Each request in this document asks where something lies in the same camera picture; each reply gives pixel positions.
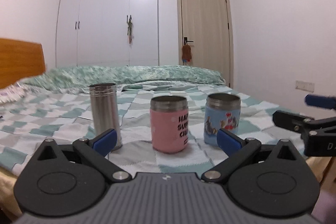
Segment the blue cartoon steel cup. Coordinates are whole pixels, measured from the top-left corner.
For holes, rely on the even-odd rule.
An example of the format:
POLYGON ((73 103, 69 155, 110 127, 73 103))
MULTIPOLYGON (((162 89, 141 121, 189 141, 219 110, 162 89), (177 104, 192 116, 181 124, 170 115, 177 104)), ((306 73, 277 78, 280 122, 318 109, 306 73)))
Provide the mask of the blue cartoon steel cup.
POLYGON ((217 134, 220 129, 237 133, 240 112, 240 97, 227 93, 209 94, 205 108, 204 142, 217 146, 217 134))

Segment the checkered green white bedsheet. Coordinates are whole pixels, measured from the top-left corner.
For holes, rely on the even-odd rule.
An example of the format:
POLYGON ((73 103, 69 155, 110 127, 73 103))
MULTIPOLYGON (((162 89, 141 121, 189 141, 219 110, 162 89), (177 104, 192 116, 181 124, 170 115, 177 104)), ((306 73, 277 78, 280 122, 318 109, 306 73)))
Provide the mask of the checkered green white bedsheet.
MULTIPOLYGON (((193 85, 120 87, 117 91, 122 147, 108 159, 131 174, 137 172, 203 173, 226 158, 203 139, 206 98, 211 93, 234 94, 227 86, 193 85), (157 96, 183 96, 189 104, 189 142, 174 155, 157 152, 151 144, 150 100, 157 96)), ((274 126, 278 105, 240 94, 238 135, 264 144, 290 139, 302 152, 300 136, 274 126)), ((19 101, 1 106, 1 167, 19 175, 42 141, 54 139, 70 144, 78 138, 93 138, 90 97, 86 90, 51 92, 31 87, 19 101)))

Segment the wooden headboard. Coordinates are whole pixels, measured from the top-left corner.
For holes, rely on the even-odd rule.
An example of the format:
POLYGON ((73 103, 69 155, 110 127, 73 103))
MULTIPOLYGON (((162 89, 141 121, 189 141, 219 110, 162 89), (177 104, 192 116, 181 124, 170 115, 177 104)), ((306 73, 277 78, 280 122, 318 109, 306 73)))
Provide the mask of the wooden headboard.
POLYGON ((46 71, 43 47, 39 43, 1 38, 1 89, 18 80, 46 71))

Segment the beige wooden door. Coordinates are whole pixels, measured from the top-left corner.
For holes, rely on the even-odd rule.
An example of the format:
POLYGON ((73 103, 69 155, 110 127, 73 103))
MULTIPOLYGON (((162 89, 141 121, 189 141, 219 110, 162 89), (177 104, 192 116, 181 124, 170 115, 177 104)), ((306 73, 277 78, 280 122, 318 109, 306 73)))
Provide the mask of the beige wooden door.
POLYGON ((194 43, 192 60, 185 64, 221 73, 229 87, 234 83, 234 45, 230 0, 177 0, 179 64, 183 38, 194 43))

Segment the green floral quilt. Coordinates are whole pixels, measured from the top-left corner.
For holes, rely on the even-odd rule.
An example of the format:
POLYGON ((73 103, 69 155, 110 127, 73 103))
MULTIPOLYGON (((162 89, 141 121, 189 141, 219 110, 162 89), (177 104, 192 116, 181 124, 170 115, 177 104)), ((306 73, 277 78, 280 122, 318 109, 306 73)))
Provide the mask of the green floral quilt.
POLYGON ((53 93, 89 93, 93 84, 113 83, 118 90, 142 89, 142 85, 168 86, 205 84, 225 85, 220 72, 183 65, 162 66, 79 66, 51 69, 42 75, 19 81, 29 88, 41 88, 53 93))

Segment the brown plush toy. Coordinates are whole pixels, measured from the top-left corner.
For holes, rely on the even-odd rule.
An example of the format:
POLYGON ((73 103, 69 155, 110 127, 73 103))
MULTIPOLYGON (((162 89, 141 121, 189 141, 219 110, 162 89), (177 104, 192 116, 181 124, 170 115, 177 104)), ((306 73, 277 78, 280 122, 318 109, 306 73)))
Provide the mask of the brown plush toy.
POLYGON ((189 63, 192 60, 191 47, 186 43, 182 47, 182 63, 183 65, 189 63))

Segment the tall stainless steel flask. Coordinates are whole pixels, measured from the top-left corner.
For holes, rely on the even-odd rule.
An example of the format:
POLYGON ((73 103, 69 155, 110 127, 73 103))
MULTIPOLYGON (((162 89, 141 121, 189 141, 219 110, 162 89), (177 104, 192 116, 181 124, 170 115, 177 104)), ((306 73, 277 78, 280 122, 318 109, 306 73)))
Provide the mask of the tall stainless steel flask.
POLYGON ((89 86, 91 112, 96 135, 98 136, 106 130, 115 130, 117 133, 116 144, 112 151, 116 151, 122 146, 116 88, 117 85, 115 83, 101 83, 89 86))

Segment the hanging green ornament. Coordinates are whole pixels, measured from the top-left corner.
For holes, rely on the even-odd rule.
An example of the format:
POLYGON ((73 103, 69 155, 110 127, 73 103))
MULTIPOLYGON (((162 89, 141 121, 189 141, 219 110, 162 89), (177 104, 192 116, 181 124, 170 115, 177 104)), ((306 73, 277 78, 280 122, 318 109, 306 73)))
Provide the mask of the hanging green ornament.
POLYGON ((129 17, 127 21, 127 38, 130 45, 132 45, 133 42, 133 22, 132 22, 132 16, 129 17))

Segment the white wall socket panel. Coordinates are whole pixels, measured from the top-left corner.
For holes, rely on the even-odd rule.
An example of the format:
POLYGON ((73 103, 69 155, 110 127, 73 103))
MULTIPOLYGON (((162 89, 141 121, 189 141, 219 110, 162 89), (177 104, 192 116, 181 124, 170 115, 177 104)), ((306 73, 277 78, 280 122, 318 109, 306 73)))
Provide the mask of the white wall socket panel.
POLYGON ((309 92, 309 93, 314 93, 315 85, 314 85, 314 83, 309 83, 309 82, 305 82, 305 81, 296 80, 295 81, 295 88, 297 90, 306 91, 306 92, 309 92))

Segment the patterned pillow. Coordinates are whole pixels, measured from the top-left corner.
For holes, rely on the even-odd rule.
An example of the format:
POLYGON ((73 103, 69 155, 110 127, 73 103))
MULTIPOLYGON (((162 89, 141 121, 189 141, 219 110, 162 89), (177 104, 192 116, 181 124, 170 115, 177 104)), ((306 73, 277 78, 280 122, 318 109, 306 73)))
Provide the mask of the patterned pillow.
POLYGON ((9 85, 0 91, 0 104, 17 102, 25 95, 26 90, 20 84, 9 85))

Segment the pink steel cup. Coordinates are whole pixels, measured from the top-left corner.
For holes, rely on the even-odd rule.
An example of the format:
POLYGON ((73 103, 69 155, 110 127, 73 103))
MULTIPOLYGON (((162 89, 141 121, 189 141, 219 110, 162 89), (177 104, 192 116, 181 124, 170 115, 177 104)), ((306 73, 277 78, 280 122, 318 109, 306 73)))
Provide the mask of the pink steel cup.
POLYGON ((153 148, 163 153, 182 151, 188 143, 189 107, 186 97, 157 96, 150 101, 153 148))

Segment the white wardrobe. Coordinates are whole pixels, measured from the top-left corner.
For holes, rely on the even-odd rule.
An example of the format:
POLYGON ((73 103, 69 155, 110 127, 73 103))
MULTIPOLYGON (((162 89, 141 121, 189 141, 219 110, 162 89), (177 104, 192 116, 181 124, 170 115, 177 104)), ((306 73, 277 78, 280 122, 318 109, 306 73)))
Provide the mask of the white wardrobe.
POLYGON ((56 66, 158 65, 158 0, 60 0, 56 66), (132 16, 133 42, 127 38, 132 16))

